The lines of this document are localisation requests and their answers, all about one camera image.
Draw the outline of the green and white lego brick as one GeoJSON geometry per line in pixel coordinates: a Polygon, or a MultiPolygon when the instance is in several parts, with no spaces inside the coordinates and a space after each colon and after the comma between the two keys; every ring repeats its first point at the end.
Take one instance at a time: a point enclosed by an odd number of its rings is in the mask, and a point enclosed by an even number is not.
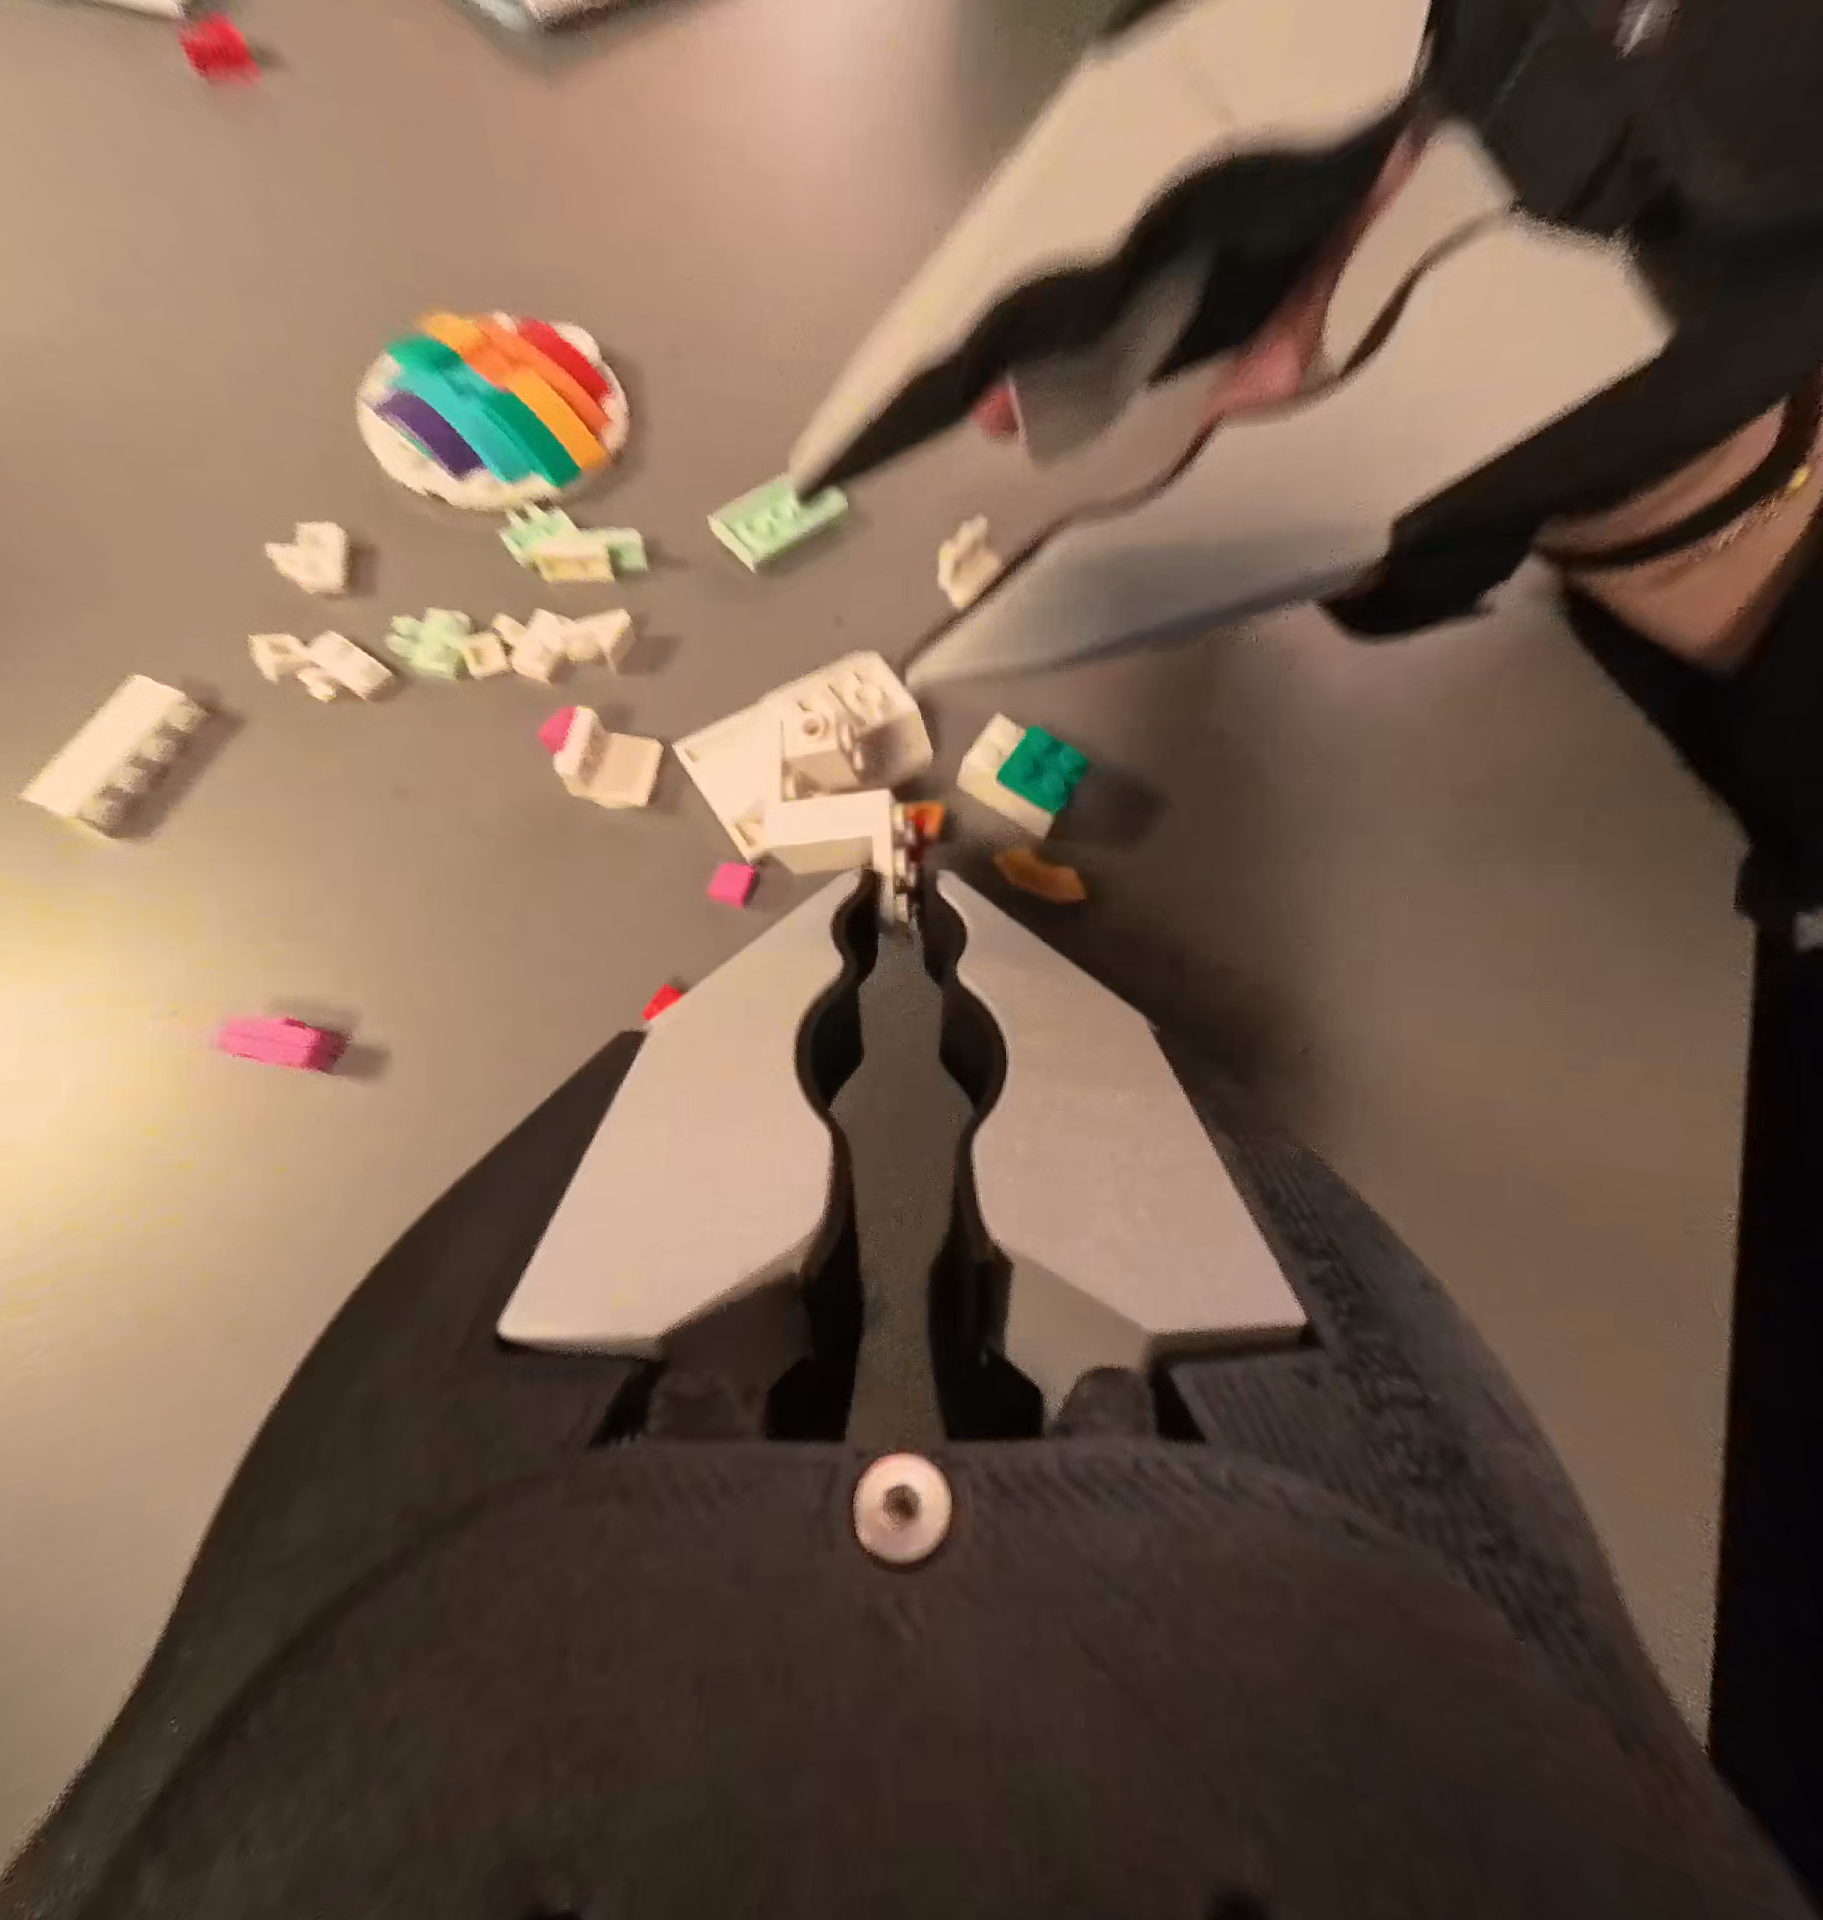
{"type": "Polygon", "coordinates": [[[1088,779],[1091,763],[1074,744],[993,713],[962,756],[956,787],[1028,840],[1048,840],[1058,814],[1088,779]]]}

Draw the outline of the mint green lego plate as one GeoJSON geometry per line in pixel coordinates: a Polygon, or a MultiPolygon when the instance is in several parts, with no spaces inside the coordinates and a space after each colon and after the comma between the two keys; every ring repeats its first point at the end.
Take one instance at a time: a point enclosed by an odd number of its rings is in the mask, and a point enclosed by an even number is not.
{"type": "Polygon", "coordinates": [[[764,572],[850,516],[836,484],[796,492],[790,474],[757,481],[707,516],[713,540],[747,572],[764,572]]]}

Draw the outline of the white lego brick assembly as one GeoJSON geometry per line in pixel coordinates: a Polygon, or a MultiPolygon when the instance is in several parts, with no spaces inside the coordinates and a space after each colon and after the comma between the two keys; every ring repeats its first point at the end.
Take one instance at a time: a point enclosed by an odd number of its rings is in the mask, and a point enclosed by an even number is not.
{"type": "Polygon", "coordinates": [[[743,862],[776,857],[773,814],[844,792],[894,792],[932,767],[924,708],[860,650],[675,739],[675,757],[743,862]]]}

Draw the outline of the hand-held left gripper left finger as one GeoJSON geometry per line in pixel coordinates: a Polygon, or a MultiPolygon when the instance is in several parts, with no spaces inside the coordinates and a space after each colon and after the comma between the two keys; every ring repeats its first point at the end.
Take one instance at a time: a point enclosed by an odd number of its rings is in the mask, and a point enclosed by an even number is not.
{"type": "Polygon", "coordinates": [[[853,1227],[830,1117],[860,1062],[878,880],[832,877],[658,1015],[500,1312],[519,1351],[670,1351],[811,1284],[853,1227]]]}

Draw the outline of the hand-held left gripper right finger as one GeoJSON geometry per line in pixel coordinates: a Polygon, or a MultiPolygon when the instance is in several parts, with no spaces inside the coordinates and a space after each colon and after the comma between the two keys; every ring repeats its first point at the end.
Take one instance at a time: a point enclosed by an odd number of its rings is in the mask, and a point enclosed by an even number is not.
{"type": "Polygon", "coordinates": [[[924,883],[969,1339],[1040,1397],[1091,1372],[1301,1344],[1307,1308],[1161,1037],[956,874],[924,883]]]}

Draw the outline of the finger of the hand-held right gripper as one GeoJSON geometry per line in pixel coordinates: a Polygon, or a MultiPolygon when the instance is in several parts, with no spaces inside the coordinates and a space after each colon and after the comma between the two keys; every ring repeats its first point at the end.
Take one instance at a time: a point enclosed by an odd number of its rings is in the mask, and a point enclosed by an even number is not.
{"type": "Polygon", "coordinates": [[[1091,38],[800,427],[800,492],[944,435],[1015,373],[1091,351],[1178,261],[1254,236],[1290,255],[1323,211],[1245,167],[1307,165],[1310,197],[1378,173],[1427,62],[1431,2],[1148,2],[1091,38]]]}
{"type": "Polygon", "coordinates": [[[1489,211],[1384,213],[1345,262],[1310,397],[1200,430],[1154,484],[1044,529],[905,663],[908,691],[1131,654],[1357,586],[1419,505],[1666,347],[1629,245],[1489,211]]]}

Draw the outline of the person's right hand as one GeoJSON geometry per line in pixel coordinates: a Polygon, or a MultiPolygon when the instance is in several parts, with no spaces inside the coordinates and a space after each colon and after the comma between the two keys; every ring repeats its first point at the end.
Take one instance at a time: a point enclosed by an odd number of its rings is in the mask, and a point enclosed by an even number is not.
{"type": "Polygon", "coordinates": [[[1823,368],[1622,503],[1530,545],[1568,588],[1692,667],[1759,640],[1823,519],[1823,368]]]}

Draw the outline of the scattered small pale lego pieces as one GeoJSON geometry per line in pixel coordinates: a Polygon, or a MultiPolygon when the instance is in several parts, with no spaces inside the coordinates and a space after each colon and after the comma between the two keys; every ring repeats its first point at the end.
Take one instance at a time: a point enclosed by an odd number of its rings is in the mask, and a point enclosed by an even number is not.
{"type": "MultiPolygon", "coordinates": [[[[651,569],[651,540],[632,526],[582,526],[555,505],[513,510],[500,529],[509,558],[544,588],[616,586],[651,569]]],[[[634,650],[624,607],[567,613],[536,607],[524,619],[428,607],[394,613],[369,646],[336,629],[317,634],[256,633],[246,640],[254,670],[269,685],[300,685],[317,702],[383,702],[400,678],[433,685],[528,679],[562,685],[574,667],[620,670],[634,650]]],[[[553,713],[536,739],[555,779],[601,810],[643,810],[659,779],[664,744],[610,731],[591,705],[553,713]]]]}

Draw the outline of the round rainbow lego piece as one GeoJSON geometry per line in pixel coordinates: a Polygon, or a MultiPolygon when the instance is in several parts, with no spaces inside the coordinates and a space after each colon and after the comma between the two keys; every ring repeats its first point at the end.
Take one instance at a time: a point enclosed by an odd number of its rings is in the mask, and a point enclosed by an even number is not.
{"type": "Polygon", "coordinates": [[[632,400],[582,321],[428,309],[362,373],[353,423],[398,488],[496,516],[596,484],[632,400]]]}

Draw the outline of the long white lego brick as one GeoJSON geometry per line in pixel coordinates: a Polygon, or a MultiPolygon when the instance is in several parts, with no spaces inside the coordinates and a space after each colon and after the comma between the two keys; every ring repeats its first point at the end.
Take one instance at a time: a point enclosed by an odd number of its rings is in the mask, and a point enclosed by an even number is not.
{"type": "Polygon", "coordinates": [[[19,796],[69,828],[120,835],[211,720],[190,691],[131,672],[19,796]]]}

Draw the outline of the pink lego brick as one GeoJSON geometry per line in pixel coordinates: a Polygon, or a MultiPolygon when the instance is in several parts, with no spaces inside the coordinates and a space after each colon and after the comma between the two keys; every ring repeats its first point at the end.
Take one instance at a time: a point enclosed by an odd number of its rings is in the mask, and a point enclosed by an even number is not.
{"type": "Polygon", "coordinates": [[[334,1073],[350,1037],[296,1015],[240,1015],[222,1021],[211,1042],[240,1062],[334,1073]]]}

